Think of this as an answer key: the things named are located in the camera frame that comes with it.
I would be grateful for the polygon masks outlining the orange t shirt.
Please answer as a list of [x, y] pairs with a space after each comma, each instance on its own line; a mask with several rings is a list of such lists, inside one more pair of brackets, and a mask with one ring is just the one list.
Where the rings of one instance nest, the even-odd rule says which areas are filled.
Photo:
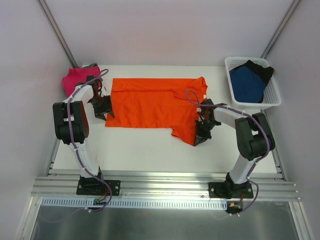
[[193, 145], [196, 138], [196, 102], [207, 95], [207, 83], [199, 78], [114, 78], [110, 128], [171, 129], [172, 136]]

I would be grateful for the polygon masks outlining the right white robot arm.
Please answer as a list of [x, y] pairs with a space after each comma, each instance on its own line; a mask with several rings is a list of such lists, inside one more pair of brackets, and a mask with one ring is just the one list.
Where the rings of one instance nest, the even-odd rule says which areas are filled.
[[266, 116], [258, 112], [250, 115], [227, 106], [214, 104], [212, 100], [203, 100], [197, 111], [199, 119], [195, 121], [194, 146], [212, 138], [211, 130], [222, 124], [235, 129], [239, 156], [232, 170], [223, 182], [209, 182], [210, 197], [232, 199], [253, 198], [250, 175], [257, 163], [272, 151], [276, 144]]

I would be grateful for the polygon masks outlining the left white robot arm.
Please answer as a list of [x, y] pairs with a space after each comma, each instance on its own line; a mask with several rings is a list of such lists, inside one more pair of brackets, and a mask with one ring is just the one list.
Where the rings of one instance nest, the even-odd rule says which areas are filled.
[[79, 82], [71, 95], [52, 106], [55, 135], [72, 151], [79, 169], [79, 185], [88, 188], [93, 194], [104, 191], [103, 174], [92, 157], [88, 143], [90, 133], [85, 106], [92, 105], [94, 117], [106, 121], [106, 114], [115, 117], [112, 99], [103, 90], [102, 73], [89, 75]]

